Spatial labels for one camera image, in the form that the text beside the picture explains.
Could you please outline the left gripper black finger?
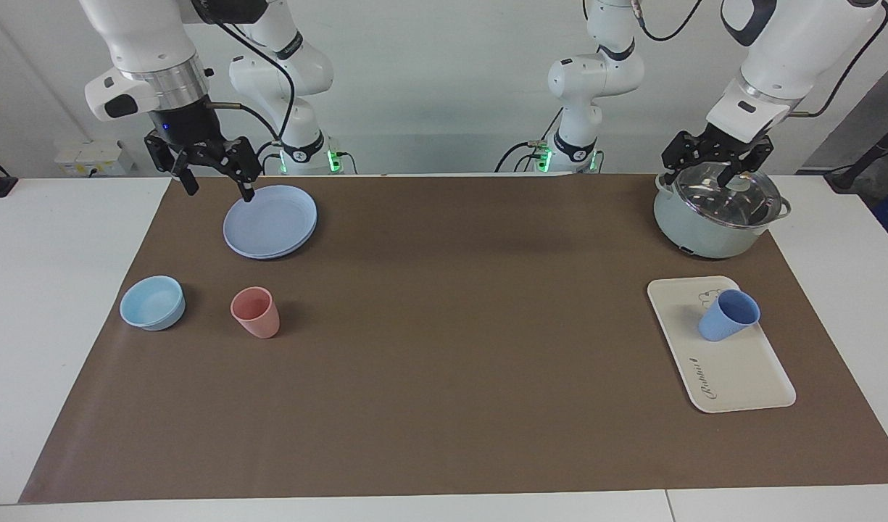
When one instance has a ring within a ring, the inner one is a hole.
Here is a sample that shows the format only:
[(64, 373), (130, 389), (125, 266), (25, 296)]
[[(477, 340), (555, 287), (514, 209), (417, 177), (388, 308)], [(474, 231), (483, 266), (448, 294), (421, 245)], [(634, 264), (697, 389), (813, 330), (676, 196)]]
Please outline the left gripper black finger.
[(667, 170), (663, 176), (663, 184), (672, 185), (683, 170), (711, 161), (712, 150), (713, 140), (707, 129), (699, 135), (692, 135), (686, 130), (676, 133), (661, 154), (663, 166)]
[(768, 159), (768, 156), (771, 155), (772, 151), (771, 139), (760, 138), (742, 156), (739, 153), (731, 152), (728, 167), (725, 168), (725, 187), (735, 176), (758, 170), (762, 163), (765, 162), (765, 159)]

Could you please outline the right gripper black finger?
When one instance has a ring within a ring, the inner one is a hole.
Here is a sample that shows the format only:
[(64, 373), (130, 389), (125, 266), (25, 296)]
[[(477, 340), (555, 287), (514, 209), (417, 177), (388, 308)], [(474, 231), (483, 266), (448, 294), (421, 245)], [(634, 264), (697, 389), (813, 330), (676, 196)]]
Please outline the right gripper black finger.
[(251, 202), (255, 195), (254, 183), (261, 175), (262, 165), (254, 147), (246, 136), (220, 143), (218, 172), (234, 181), (244, 202)]
[(199, 184), (193, 175), (188, 152), (185, 152), (182, 146), (167, 142), (157, 130), (152, 130), (144, 136), (144, 145), (158, 172), (169, 174), (179, 181), (189, 196), (197, 193)]

